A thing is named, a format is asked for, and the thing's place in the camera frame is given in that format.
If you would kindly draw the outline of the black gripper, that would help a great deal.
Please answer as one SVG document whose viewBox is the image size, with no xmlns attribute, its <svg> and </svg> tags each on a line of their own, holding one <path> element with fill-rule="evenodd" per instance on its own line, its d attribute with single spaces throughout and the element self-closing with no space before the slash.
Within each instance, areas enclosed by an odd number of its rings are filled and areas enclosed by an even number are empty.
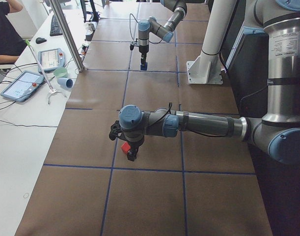
<svg viewBox="0 0 300 236">
<path fill-rule="evenodd" d="M 140 139 L 136 142 L 127 141 L 130 145 L 130 150 L 127 152 L 127 159 L 129 161 L 135 161 L 135 157 L 137 157 L 139 147 L 144 143 L 144 139 Z"/>
<path fill-rule="evenodd" d="M 141 53 L 140 64 L 144 65 L 147 63 L 146 62 L 146 54 L 149 52 L 149 45 L 145 45 L 145 46 L 140 45 L 139 52 Z"/>
</svg>

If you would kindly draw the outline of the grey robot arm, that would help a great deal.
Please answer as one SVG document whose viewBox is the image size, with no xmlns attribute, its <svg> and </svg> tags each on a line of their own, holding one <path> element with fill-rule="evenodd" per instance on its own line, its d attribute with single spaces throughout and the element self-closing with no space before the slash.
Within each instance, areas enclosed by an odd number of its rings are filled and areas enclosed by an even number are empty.
<svg viewBox="0 0 300 236">
<path fill-rule="evenodd" d="M 130 49 L 138 47 L 141 53 L 140 69 L 147 70 L 147 53 L 149 52 L 149 34 L 153 33 L 164 42 L 170 42 L 177 25 L 187 14 L 187 5 L 184 0 L 162 0 L 160 3 L 172 11 L 172 15 L 164 25 L 161 25 L 154 16 L 138 21 L 138 38 L 131 42 Z"/>
<path fill-rule="evenodd" d="M 127 158 L 136 159 L 145 135 L 175 137 L 190 131 L 213 138 L 238 137 L 284 164 L 300 162 L 300 0 L 248 0 L 240 34 L 267 34 L 267 113 L 261 118 L 232 118 L 224 111 L 228 95 L 220 51 L 237 7 L 216 0 L 201 54 L 187 62 L 190 88 L 181 89 L 182 109 L 142 111 L 126 105 L 111 126 L 109 138 L 128 143 Z"/>
</svg>

